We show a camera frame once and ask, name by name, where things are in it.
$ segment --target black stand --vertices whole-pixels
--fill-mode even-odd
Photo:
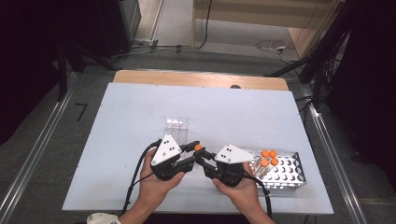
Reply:
[[[105,68],[118,71],[121,68],[115,67],[113,64],[108,63],[101,57],[85,49],[80,44],[75,42],[65,42],[58,46],[58,72],[59,72],[59,96],[58,102],[60,102],[67,92],[67,79],[66,79],[66,58],[69,61],[73,71],[83,73],[85,64],[81,59],[81,55],[88,56],[101,64]]]
[[[302,73],[299,75],[299,80],[301,83],[308,83],[312,77],[315,76],[312,103],[315,109],[318,111],[320,103],[320,89],[323,82],[323,72],[325,67],[324,64],[327,60],[330,60],[334,48],[338,50],[337,43],[342,38],[343,34],[350,30],[354,22],[352,8],[354,7],[355,2],[356,0],[346,1],[339,15],[335,18],[334,22],[330,26],[327,34],[323,37],[323,39],[318,44],[318,47],[311,55],[301,59],[298,62],[291,63],[290,65],[272,74],[264,76],[280,77],[289,71],[305,64]]]

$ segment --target sleeve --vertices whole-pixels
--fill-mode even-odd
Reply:
[[[117,216],[106,213],[94,213],[87,218],[87,224],[121,224]]]

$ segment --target table top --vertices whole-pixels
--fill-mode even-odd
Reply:
[[[117,83],[121,77],[130,83]],[[171,85],[166,77],[176,79],[179,86]],[[231,81],[224,84],[221,79]],[[63,210],[121,209],[140,154],[150,143],[163,137],[165,118],[170,115],[188,118],[187,142],[200,140],[211,152],[217,153],[226,144],[249,150],[266,147],[298,152],[306,167],[307,184],[292,193],[272,196],[273,212],[332,214],[298,108],[291,92],[285,91],[286,82],[281,78],[264,78],[272,82],[267,85],[272,88],[268,91],[257,85],[259,79],[261,77],[119,71],[115,82],[107,87]],[[181,86],[184,81],[188,86]],[[229,88],[230,84],[246,88],[249,82],[256,89]],[[227,88],[211,86],[216,83]],[[137,193],[138,186],[131,202]],[[260,201],[265,207],[263,197]],[[228,214],[237,210],[205,177],[202,167],[197,166],[168,193],[156,212]]]

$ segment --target person's right hand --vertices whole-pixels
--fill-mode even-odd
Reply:
[[[244,169],[250,175],[253,175],[247,162],[244,162]],[[264,210],[262,210],[256,182],[243,178],[236,187],[232,188],[224,185],[216,178],[212,181],[218,191],[227,195],[236,209],[238,209],[250,223],[274,223],[273,220],[266,215]]]

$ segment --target hand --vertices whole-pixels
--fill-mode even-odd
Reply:
[[[250,175],[253,175],[249,164],[244,162],[243,165],[245,171]],[[238,211],[241,212],[250,223],[274,223],[271,218],[266,215],[264,210],[262,210],[256,182],[243,178],[236,187],[232,188],[224,185],[216,178],[212,181],[218,191],[227,195],[233,205],[235,205],[236,209],[238,209]]]
[[[149,175],[149,177],[140,181],[139,196],[132,208],[119,218],[122,224],[140,224],[143,223],[149,215],[163,202],[166,194],[172,188],[176,187],[184,176],[183,172],[178,173],[168,181],[162,181],[152,174],[150,167],[155,150],[149,151],[144,159],[143,168],[140,172],[140,179]]]

